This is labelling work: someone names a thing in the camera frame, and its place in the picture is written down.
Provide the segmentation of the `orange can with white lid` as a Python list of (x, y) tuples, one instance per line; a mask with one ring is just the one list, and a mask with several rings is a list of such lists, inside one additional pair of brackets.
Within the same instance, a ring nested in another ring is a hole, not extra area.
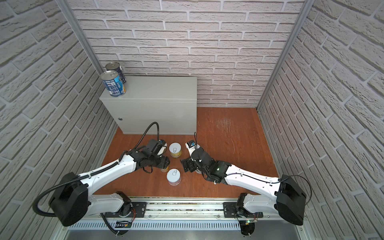
[(168, 167), (166, 167), (165, 169), (161, 169), (161, 171), (164, 172), (164, 173), (166, 173), (166, 172), (169, 171), (169, 169), (170, 169), (170, 167), (168, 166)]

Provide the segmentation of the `large blue can gold lid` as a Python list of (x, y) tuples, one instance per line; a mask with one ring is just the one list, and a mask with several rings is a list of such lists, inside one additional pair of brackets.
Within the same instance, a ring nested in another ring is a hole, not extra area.
[(111, 96), (120, 97), (126, 93), (125, 86), (117, 71), (109, 70), (103, 72), (100, 77)]

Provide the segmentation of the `tall dark blue can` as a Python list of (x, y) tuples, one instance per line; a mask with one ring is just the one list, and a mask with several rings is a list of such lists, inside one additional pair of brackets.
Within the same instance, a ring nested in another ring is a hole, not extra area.
[(106, 68), (107, 71), (116, 71), (116, 72), (118, 72), (122, 83), (123, 84), (126, 83), (126, 77), (125, 77), (123, 68), (120, 65), (120, 63), (118, 63), (118, 62), (109, 62), (109, 63), (106, 64), (105, 68)]

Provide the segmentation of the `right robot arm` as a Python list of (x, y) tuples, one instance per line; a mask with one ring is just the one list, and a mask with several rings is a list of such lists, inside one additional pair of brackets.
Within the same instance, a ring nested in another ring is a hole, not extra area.
[(269, 199), (261, 204), (254, 195), (241, 194), (237, 203), (241, 215), (277, 213), (291, 224), (304, 224), (307, 195), (291, 176), (267, 177), (224, 161), (216, 161), (194, 141), (186, 143), (186, 148), (190, 157), (181, 160), (185, 172), (199, 171), (209, 182), (241, 187)]

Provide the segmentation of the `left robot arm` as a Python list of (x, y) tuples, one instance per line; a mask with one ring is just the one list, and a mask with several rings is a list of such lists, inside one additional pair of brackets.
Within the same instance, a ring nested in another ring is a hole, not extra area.
[(49, 201), (50, 208), (64, 227), (74, 225), (83, 217), (117, 213), (128, 216), (132, 201), (123, 192), (111, 195), (95, 195), (95, 192), (114, 180), (145, 167), (166, 169), (170, 165), (164, 156), (167, 143), (164, 140), (150, 140), (146, 146), (124, 151), (120, 158), (98, 169), (75, 175), (66, 174), (61, 187), (54, 191)]

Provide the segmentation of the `yellow can with pull tab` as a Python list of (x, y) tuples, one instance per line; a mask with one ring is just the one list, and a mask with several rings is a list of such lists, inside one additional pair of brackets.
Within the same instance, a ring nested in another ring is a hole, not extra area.
[(173, 158), (179, 158), (182, 155), (182, 146), (179, 143), (172, 143), (169, 146), (169, 151)]

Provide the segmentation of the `white can with pull tab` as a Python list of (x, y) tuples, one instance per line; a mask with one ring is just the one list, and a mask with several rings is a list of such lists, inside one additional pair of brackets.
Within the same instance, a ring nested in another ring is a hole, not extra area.
[(167, 173), (167, 180), (171, 186), (177, 186), (181, 182), (181, 173), (178, 169), (170, 169)]

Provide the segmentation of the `grey metal cabinet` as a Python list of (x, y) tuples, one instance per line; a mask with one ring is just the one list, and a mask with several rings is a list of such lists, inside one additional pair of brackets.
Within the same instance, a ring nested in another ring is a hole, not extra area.
[(104, 90), (100, 100), (125, 135), (140, 135), (152, 122), (159, 124), (161, 135), (193, 135), (197, 81), (197, 77), (129, 76), (124, 95), (112, 97)]

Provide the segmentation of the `aluminium corner profile left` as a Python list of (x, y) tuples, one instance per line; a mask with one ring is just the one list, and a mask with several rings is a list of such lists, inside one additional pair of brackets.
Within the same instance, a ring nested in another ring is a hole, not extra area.
[(91, 43), (89, 42), (85, 32), (83, 31), (80, 22), (75, 16), (75, 13), (73, 12), (72, 8), (70, 7), (70, 4), (68, 1), (65, 0), (57, 0), (56, 1), (59, 8), (61, 9), (61, 12), (67, 19), (67, 22), (71, 26), (74, 34), (78, 38), (78, 41), (82, 45), (85, 53), (87, 54), (88, 58), (90, 59), (92, 65), (94, 66), (96, 72), (100, 76), (104, 72), (104, 68), (102, 64), (100, 63)]

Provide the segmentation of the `aluminium corner profile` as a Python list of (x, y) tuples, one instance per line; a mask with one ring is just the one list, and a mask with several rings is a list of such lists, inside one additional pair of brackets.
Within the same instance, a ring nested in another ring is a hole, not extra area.
[(88, 58), (90, 59), (92, 65), (94, 66), (96, 72), (100, 76), (104, 72), (104, 68), (102, 64), (100, 63), (91, 43), (89, 42), (85, 32), (83, 31), (80, 22), (75, 16), (75, 13), (73, 12), (72, 8), (70, 7), (70, 4), (68, 1), (65, 0), (57, 0), (56, 1), (59, 8), (61, 9), (61, 12), (67, 19), (67, 22), (71, 26), (74, 34), (78, 38), (78, 41), (82, 45), (85, 53), (87, 54)]
[(263, 91), (263, 94), (261, 96), (261, 99), (258, 103), (258, 105), (256, 106), (256, 110), (259, 111), (259, 109), (262, 107), (264, 101), (266, 100), (267, 98), (267, 95), (268, 95), (268, 92), (270, 91), (270, 89), (272, 88), (272, 85), (274, 84), (275, 80), (276, 80), (276, 77), (277, 77), (277, 74), (279, 73), (280, 71), (280, 68), (282, 67), (283, 63), (285, 62), (287, 56), (289, 55), (290, 51), (291, 51), (291, 48), (293, 47), (295, 41), (296, 41), (296, 38), (298, 36), (298, 34), (300, 33), (306, 19), (307, 19), (307, 16), (309, 14), (309, 12), (311, 11), (311, 8), (313, 6), (313, 4), (315, 3), (315, 0), (307, 0), (307, 1), (304, 1), (304, 4), (303, 4), (303, 7), (298, 15), (298, 18), (292, 28), (292, 31), (285, 43), (285, 46), (283, 47), (283, 50), (279, 56), (279, 59), (273, 69), (273, 72), (271, 74), (271, 77), (270, 79), (268, 80), (267, 82), (267, 85)]

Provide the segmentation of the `aluminium corner profile right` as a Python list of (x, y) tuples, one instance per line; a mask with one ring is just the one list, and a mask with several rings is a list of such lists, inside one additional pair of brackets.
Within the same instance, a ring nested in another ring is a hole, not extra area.
[(306, 19), (307, 19), (307, 16), (309, 14), (309, 12), (311, 11), (311, 8), (313, 6), (313, 4), (315, 3), (315, 0), (307, 0), (307, 1), (304, 1), (304, 4), (303, 4), (303, 7), (298, 15), (298, 18), (292, 28), (292, 31), (285, 43), (285, 46), (283, 47), (283, 50), (279, 56), (279, 59), (273, 69), (273, 72), (271, 74), (271, 77), (270, 79), (268, 80), (267, 82), (267, 85), (263, 91), (263, 94), (261, 96), (261, 99), (258, 103), (258, 105), (256, 106), (256, 110), (259, 111), (259, 109), (262, 107), (264, 101), (266, 100), (267, 98), (267, 95), (268, 95), (268, 92), (270, 91), (270, 89), (272, 88), (272, 85), (274, 84), (275, 80), (276, 80), (276, 77), (277, 77), (277, 74), (279, 73), (280, 71), (280, 68), (282, 67), (283, 63), (285, 62), (287, 56), (289, 55), (290, 51), (291, 51), (291, 48), (293, 47), (295, 41), (296, 41), (296, 38), (298, 36), (298, 34), (300, 33)]

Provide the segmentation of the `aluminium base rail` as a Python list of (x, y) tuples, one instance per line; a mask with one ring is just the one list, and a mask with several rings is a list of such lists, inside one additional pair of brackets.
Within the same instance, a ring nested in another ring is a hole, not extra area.
[(265, 197), (255, 196), (251, 203), (255, 214), (244, 216), (237, 209), (236, 198), (133, 198), (134, 211), (126, 217), (105, 213), (84, 217), (69, 227), (76, 230), (107, 230), (105, 220), (115, 231), (239, 230), (241, 222), (282, 222), (283, 218)]

